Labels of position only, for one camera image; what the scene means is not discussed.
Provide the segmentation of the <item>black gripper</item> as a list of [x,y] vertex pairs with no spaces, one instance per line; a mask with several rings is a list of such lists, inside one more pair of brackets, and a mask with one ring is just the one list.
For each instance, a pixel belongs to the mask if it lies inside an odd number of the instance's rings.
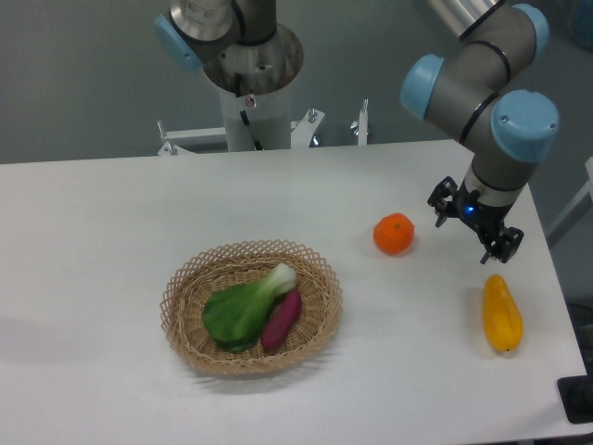
[[478,198],[477,190],[469,192],[466,187],[459,190],[455,181],[447,176],[434,188],[427,204],[435,212],[436,227],[441,227],[449,218],[459,217],[476,232],[485,248],[481,264],[486,264],[490,259],[506,263],[521,245],[524,232],[515,227],[503,226],[508,213],[507,206],[489,206],[479,202]]

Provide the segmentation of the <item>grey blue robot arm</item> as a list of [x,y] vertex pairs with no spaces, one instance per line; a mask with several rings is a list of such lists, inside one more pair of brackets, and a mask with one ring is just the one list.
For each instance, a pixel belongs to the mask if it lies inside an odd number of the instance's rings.
[[[472,229],[487,259],[508,261],[524,234],[505,219],[559,129],[544,95],[507,85],[545,48],[549,25],[536,8],[503,1],[434,1],[462,43],[454,58],[426,55],[407,73],[399,99],[472,154],[460,183],[439,183],[428,204],[440,223]],[[154,28],[170,57],[218,90],[230,151],[308,147],[317,116],[289,116],[290,84],[304,61],[296,35],[272,1],[174,1]]]

